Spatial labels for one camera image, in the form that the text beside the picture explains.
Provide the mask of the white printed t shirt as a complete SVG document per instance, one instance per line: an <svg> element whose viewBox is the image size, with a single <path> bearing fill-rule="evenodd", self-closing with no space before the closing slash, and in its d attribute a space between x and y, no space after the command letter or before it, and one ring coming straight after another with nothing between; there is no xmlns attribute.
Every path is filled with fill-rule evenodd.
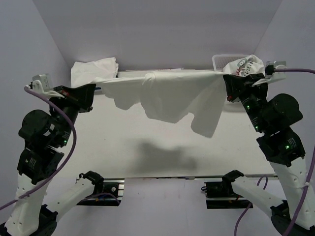
<svg viewBox="0 0 315 236"><path fill-rule="evenodd" d="M223 69L223 73L246 77L250 74L264 74L264 63L255 55L229 62Z"/></svg>

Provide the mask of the plain white t shirt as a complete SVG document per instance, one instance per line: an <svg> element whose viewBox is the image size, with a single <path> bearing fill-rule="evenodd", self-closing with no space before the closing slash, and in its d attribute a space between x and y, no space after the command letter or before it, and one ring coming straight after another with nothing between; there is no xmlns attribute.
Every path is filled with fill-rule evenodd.
<svg viewBox="0 0 315 236"><path fill-rule="evenodd" d="M192 131L211 138L225 103L223 77L224 73L216 71L156 71L143 77L110 79L100 87L117 108L128 110L141 104L150 119L178 123L193 114Z"/></svg>

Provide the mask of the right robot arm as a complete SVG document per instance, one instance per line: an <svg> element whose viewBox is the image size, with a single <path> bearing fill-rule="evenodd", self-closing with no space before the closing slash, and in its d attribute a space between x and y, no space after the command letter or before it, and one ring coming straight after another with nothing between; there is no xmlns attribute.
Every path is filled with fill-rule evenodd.
<svg viewBox="0 0 315 236"><path fill-rule="evenodd" d="M239 100L255 129L261 133L259 148L278 176L285 199L259 188L240 171L222 177L228 196L246 198L262 210L283 236L312 236L315 233L315 193L310 185L305 150L291 126L302 119L297 100L286 93L267 100L268 83L262 74L223 76L227 100Z"/></svg>

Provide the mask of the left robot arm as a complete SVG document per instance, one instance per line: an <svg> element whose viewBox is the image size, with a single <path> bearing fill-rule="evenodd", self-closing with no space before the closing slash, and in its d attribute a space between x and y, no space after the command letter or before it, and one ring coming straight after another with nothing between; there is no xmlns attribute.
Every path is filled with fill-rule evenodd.
<svg viewBox="0 0 315 236"><path fill-rule="evenodd" d="M74 123L80 113L92 110L95 85L78 88L55 87L50 95L40 94L35 87L30 93L49 104L49 112L33 110L23 118L18 132L24 140L18 166L16 197L10 204L13 211L1 224L3 236L50 236L59 220L80 201L103 193L103 177L93 171L79 176L76 183L62 196L44 204L44 196L52 178L65 166L69 156L58 151L76 138Z"/></svg>

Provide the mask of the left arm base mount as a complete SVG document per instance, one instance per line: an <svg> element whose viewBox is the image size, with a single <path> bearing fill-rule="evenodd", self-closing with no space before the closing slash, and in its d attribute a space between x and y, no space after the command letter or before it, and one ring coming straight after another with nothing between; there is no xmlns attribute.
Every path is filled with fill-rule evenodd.
<svg viewBox="0 0 315 236"><path fill-rule="evenodd" d="M104 181L94 187L93 193L81 200L78 206L118 207L122 201L124 184Z"/></svg>

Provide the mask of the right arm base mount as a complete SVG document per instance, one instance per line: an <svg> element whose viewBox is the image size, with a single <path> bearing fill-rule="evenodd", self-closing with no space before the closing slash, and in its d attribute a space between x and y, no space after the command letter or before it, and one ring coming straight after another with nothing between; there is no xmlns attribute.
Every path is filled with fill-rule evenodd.
<svg viewBox="0 0 315 236"><path fill-rule="evenodd" d="M201 191L206 196L207 209L246 209L250 204L241 195L229 191L222 182L205 182Z"/></svg>

